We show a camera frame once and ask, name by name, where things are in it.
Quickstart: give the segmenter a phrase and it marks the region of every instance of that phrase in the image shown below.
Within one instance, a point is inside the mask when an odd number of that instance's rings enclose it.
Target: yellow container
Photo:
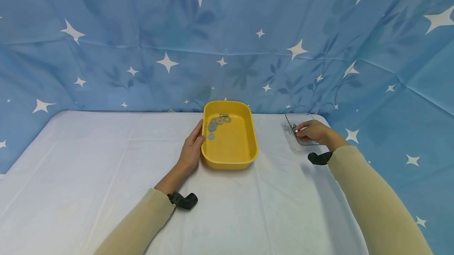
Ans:
[[[258,155],[251,109],[242,102],[215,100],[203,109],[203,135],[208,136],[212,118],[228,114],[232,121],[218,125],[212,133],[213,140],[206,139],[201,152],[206,164],[214,169],[244,169]]]

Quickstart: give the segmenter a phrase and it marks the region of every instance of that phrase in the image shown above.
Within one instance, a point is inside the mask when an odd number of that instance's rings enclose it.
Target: clear plastic container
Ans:
[[[299,124],[305,121],[314,120],[314,117],[311,114],[286,114],[285,117],[287,122],[283,122],[282,127],[293,151],[314,151],[320,146],[320,144],[314,141],[301,141],[296,137],[294,130],[294,127]]]

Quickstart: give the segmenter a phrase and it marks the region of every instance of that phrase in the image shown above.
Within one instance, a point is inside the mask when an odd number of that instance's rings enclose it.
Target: black wrist strap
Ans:
[[[190,193],[184,198],[179,192],[173,193],[173,195],[167,194],[172,204],[177,207],[184,208],[185,210],[191,210],[197,204],[197,196],[194,193]]]
[[[327,153],[322,153],[320,156],[316,153],[310,153],[307,158],[309,159],[310,162],[312,162],[315,165],[318,166],[324,166],[328,164],[328,160],[331,159],[331,156],[333,153],[331,151],[328,151]]]

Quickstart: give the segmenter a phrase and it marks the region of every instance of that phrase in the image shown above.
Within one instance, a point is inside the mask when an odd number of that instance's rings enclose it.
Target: arm sleeve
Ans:
[[[329,169],[343,190],[370,255],[432,255],[394,190],[356,147],[334,151]]]
[[[131,212],[113,229],[95,255],[142,255],[173,213],[167,195],[150,189]]]

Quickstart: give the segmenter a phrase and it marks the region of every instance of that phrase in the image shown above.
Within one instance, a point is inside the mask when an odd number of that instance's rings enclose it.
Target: blue backdrop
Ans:
[[[0,0],[0,173],[62,110],[311,112],[454,250],[454,0]]]

